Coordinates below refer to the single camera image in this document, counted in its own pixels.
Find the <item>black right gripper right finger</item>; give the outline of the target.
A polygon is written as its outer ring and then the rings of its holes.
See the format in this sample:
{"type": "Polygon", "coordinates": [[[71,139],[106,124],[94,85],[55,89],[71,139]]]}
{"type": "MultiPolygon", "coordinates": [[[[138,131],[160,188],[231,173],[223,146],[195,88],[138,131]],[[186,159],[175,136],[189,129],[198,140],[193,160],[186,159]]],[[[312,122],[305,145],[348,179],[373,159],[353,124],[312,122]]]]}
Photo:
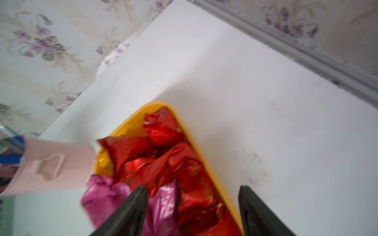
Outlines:
{"type": "Polygon", "coordinates": [[[238,202],[244,235],[295,236],[249,186],[240,186],[238,202]]]}

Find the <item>pink tea bag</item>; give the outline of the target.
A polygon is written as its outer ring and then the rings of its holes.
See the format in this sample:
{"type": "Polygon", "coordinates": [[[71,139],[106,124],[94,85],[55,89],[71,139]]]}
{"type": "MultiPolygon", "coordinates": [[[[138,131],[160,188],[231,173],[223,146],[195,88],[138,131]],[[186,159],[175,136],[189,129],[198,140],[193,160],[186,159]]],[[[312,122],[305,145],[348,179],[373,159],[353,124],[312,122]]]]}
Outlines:
{"type": "Polygon", "coordinates": [[[181,236],[178,223],[179,194],[176,181],[160,187],[157,194],[149,200],[143,236],[181,236]]]}
{"type": "Polygon", "coordinates": [[[132,193],[125,183],[113,183],[111,177],[92,175],[81,206],[95,229],[98,229],[132,193]]]}

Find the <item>small yellow tea bag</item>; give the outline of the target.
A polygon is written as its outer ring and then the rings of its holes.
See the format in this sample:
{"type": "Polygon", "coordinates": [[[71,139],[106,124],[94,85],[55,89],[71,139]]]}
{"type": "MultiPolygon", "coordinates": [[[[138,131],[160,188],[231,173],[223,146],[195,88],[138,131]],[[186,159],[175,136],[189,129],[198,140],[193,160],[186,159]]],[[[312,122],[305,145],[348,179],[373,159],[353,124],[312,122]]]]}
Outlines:
{"type": "Polygon", "coordinates": [[[114,165],[108,152],[101,148],[97,154],[94,164],[94,174],[113,177],[114,165]]]}

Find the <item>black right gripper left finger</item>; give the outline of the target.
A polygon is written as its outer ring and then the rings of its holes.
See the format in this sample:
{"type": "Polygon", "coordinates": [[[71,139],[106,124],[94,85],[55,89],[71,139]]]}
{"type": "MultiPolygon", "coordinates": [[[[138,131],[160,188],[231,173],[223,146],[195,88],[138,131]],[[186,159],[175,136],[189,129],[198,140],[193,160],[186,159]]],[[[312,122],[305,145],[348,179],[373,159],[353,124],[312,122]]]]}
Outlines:
{"type": "Polygon", "coordinates": [[[140,236],[148,205],[147,187],[140,185],[91,236],[140,236]]]}

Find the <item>red tea bag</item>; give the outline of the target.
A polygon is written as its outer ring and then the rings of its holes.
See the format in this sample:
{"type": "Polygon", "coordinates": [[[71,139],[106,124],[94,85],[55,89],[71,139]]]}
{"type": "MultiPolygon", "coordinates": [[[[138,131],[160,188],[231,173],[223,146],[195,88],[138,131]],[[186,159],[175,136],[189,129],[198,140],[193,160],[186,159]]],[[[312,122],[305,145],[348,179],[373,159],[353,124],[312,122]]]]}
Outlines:
{"type": "Polygon", "coordinates": [[[219,203],[190,220],[191,236],[241,236],[242,233],[225,204],[219,203]]]}
{"type": "Polygon", "coordinates": [[[178,207],[179,224],[195,215],[212,209],[222,202],[212,180],[208,176],[182,179],[179,182],[181,203],[178,207]]]}
{"type": "Polygon", "coordinates": [[[201,172],[203,165],[193,148],[179,143],[158,158],[140,158],[125,163],[123,178],[132,189],[143,185],[150,198],[158,189],[174,180],[191,177],[201,172]]]}
{"type": "Polygon", "coordinates": [[[171,112],[165,107],[144,115],[143,129],[156,146],[175,145],[185,137],[171,112]]]}
{"type": "Polygon", "coordinates": [[[119,183],[124,178],[125,163],[149,157],[155,150],[153,142],[145,136],[126,137],[126,136],[108,136],[98,139],[97,142],[107,150],[109,157],[114,166],[113,182],[119,183]]]}

